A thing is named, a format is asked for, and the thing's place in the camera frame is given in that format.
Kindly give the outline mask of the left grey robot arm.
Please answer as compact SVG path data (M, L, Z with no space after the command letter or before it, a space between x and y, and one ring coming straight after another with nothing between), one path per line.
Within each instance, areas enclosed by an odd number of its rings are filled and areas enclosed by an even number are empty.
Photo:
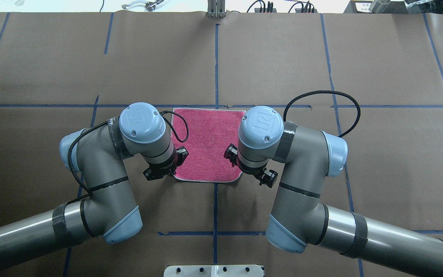
M153 105L136 102L119 116L63 137L60 157L86 193L53 210L0 227L0 270L102 237L123 242L142 228L124 160L140 155L146 180L175 176L188 156L174 146L172 123Z

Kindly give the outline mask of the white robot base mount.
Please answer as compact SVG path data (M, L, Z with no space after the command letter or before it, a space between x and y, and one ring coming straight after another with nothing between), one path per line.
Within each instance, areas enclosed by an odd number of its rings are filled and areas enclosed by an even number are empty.
M164 277L265 277L263 266L239 265L178 265L168 266Z

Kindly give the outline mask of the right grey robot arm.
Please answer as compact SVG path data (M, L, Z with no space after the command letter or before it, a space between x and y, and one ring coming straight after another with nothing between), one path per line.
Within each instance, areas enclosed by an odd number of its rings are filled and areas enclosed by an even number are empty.
M301 254L311 244L410 275L443 277L442 239L321 203L325 179L343 172L347 154L343 138L256 106L242 116L238 144L224 158L260 185L280 179L265 232L274 247Z

